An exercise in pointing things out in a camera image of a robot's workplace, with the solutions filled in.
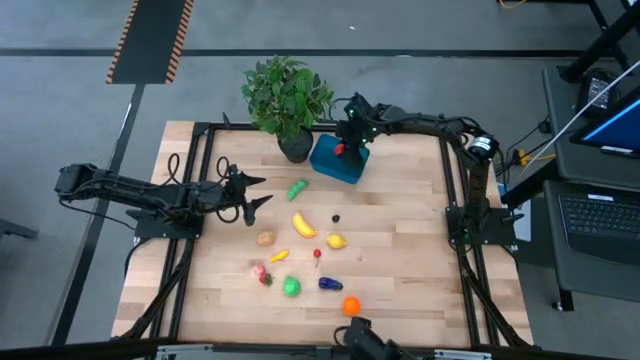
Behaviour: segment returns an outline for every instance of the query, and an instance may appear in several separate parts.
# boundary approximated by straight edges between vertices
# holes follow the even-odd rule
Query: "yellow cable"
[[[539,158],[537,158],[537,159],[536,159],[536,161],[538,161],[538,160],[551,160],[551,159],[553,159],[554,157],[556,157],[556,154],[551,154],[551,155],[547,155],[547,156],[539,157]]]
[[[511,6],[507,6],[504,4],[504,0],[500,0],[500,5],[502,5],[503,8],[505,9],[513,9],[515,7],[518,7],[519,5],[522,5],[523,3],[526,3],[527,0],[520,0],[519,3],[515,4],[515,5],[511,5]]]

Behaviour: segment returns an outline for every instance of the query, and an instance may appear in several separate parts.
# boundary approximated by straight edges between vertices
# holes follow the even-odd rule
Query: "laptop keyboard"
[[[568,232],[640,240],[640,206],[575,194],[559,196]]]

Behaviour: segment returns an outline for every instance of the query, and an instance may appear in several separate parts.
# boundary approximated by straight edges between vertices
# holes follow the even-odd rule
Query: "toy fruit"
[[[318,263],[320,262],[320,256],[322,256],[320,249],[313,250],[313,257],[316,258],[316,267],[318,267]]]
[[[261,232],[258,235],[258,245],[268,246],[276,242],[276,234],[271,231]]]
[[[253,266],[253,272],[256,273],[256,275],[258,275],[258,277],[260,277],[263,274],[267,273],[267,269],[264,268],[264,265],[257,264],[257,265]]]
[[[342,312],[347,316],[355,316],[360,312],[360,301],[355,296],[349,296],[342,302]]]
[[[307,185],[309,185],[309,182],[306,180],[296,181],[295,184],[291,185],[291,187],[289,188],[289,191],[287,191],[287,200],[291,201],[295,199],[296,196],[298,196],[298,194],[300,193],[300,191],[304,190],[307,187]]]
[[[340,249],[347,246],[347,240],[345,240],[341,235],[338,234],[329,235],[329,237],[327,238],[327,242],[329,243],[329,246],[334,249]]]
[[[287,276],[284,278],[284,286],[282,287],[282,291],[288,297],[294,297],[300,294],[300,281],[294,278],[293,276]]]
[[[273,255],[271,257],[271,259],[269,259],[269,262],[280,261],[280,260],[286,258],[287,256],[289,256],[289,250],[282,250],[279,253]]]
[[[321,277],[318,279],[318,287],[325,290],[342,290],[342,284],[340,281],[327,277]]]
[[[304,218],[302,218],[302,215],[300,215],[299,212],[293,215],[293,227],[298,230],[300,235],[307,238],[312,238],[318,234],[316,229],[312,228],[306,221],[304,221]]]
[[[273,284],[273,277],[271,277],[271,274],[268,273],[260,275],[259,280],[261,283],[267,286],[271,286],[271,284]]]

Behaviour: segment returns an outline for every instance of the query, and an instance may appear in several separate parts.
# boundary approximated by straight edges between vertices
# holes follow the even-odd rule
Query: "yellow banana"
[[[300,235],[307,238],[312,238],[318,234],[316,229],[312,228],[306,221],[304,221],[304,218],[302,218],[302,215],[300,215],[299,212],[293,215],[293,227],[298,230]]]
[[[271,259],[269,259],[269,262],[280,261],[280,260],[286,258],[287,256],[289,256],[289,250],[282,250],[279,253],[273,255],[271,257]]]

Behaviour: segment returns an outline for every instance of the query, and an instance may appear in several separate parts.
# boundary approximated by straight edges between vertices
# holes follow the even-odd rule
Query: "potted plant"
[[[333,91],[302,61],[275,56],[258,61],[244,74],[242,94],[249,104],[252,125],[275,134],[289,161],[301,163],[313,146],[311,125],[331,106]]]

